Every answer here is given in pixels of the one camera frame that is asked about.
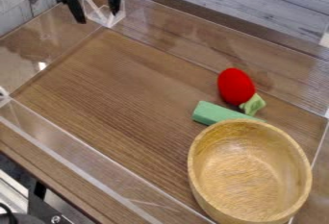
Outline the red plush strawberry toy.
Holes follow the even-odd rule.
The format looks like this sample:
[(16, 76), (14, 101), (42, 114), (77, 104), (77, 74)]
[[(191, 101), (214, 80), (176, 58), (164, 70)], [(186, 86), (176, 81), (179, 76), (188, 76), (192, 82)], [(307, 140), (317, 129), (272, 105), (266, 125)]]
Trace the red plush strawberry toy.
[(254, 116), (266, 107), (243, 70), (234, 67), (224, 69), (216, 76), (216, 88), (223, 101), (238, 107), (246, 115)]

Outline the green sponge block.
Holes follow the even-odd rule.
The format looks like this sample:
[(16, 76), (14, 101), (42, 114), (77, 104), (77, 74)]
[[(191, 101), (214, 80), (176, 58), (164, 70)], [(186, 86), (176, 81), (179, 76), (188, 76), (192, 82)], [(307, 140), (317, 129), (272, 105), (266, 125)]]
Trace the green sponge block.
[(212, 125), (216, 122), (228, 120), (228, 119), (250, 119), (258, 120), (258, 118), (251, 117), (240, 112), (228, 110), (214, 103), (199, 101), (194, 109), (191, 118), (195, 122), (199, 122), (203, 125)]

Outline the wooden oval bowl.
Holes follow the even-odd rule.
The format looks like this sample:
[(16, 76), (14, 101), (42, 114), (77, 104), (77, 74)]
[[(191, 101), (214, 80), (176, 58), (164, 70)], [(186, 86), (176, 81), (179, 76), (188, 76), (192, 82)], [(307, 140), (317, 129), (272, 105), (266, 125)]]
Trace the wooden oval bowl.
[(250, 119), (220, 121), (194, 138), (187, 177), (195, 201), (218, 224), (283, 224), (313, 186), (297, 141)]

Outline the clear acrylic corner bracket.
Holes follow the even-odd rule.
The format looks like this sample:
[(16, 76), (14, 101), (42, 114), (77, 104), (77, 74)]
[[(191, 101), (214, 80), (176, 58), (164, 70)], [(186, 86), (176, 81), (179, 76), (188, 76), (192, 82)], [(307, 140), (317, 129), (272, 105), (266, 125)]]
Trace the clear acrylic corner bracket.
[(124, 0), (119, 0), (117, 12), (113, 12), (108, 5), (97, 6), (93, 0), (80, 0), (80, 3), (80, 24), (92, 21), (105, 28), (112, 28), (125, 17)]

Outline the clear acrylic front wall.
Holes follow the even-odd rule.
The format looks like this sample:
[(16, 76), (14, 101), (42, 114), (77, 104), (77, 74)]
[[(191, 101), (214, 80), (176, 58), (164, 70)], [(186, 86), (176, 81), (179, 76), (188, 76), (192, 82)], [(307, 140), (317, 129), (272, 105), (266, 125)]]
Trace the clear acrylic front wall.
[(0, 102), (0, 151), (103, 224), (214, 224), (13, 98)]

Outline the black metal table frame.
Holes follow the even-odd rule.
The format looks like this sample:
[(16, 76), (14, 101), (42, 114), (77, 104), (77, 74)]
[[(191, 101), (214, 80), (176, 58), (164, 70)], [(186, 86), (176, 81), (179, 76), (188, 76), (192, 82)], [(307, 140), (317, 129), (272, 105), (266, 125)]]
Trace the black metal table frame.
[(26, 212), (45, 224), (93, 224), (83, 213), (40, 181), (28, 190)]

